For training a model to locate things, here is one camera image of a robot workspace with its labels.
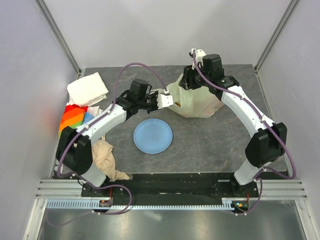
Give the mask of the pale green plastic bag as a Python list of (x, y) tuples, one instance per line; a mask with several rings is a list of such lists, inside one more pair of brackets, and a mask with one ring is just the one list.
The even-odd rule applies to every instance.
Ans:
[(206, 86), (185, 90), (179, 86), (182, 78), (180, 75), (166, 87), (173, 97), (173, 105), (168, 107), (173, 112), (184, 118), (210, 118), (224, 105)]

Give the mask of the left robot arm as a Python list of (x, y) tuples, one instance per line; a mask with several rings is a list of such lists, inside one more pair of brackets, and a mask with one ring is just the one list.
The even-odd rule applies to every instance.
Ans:
[(151, 88), (147, 81), (135, 79), (130, 89), (113, 100), (101, 114), (82, 126), (65, 127), (60, 134), (55, 156), (58, 160), (58, 177), (75, 174), (89, 182), (92, 191), (99, 197), (106, 196), (110, 185), (105, 181), (106, 175), (94, 163), (92, 147), (104, 134), (137, 114), (139, 110), (146, 110), (148, 113), (158, 110), (158, 95), (161, 92)]

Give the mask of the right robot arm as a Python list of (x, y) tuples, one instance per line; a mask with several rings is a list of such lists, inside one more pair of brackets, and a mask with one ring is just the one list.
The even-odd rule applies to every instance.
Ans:
[(202, 49), (193, 48), (189, 55), (193, 63), (184, 67), (179, 86), (185, 90), (207, 88), (234, 112), (250, 135), (245, 149), (246, 160), (229, 184), (230, 193), (240, 197), (264, 167), (285, 153), (287, 127), (265, 116), (245, 94), (240, 83), (233, 76), (225, 75), (218, 54), (206, 54)]

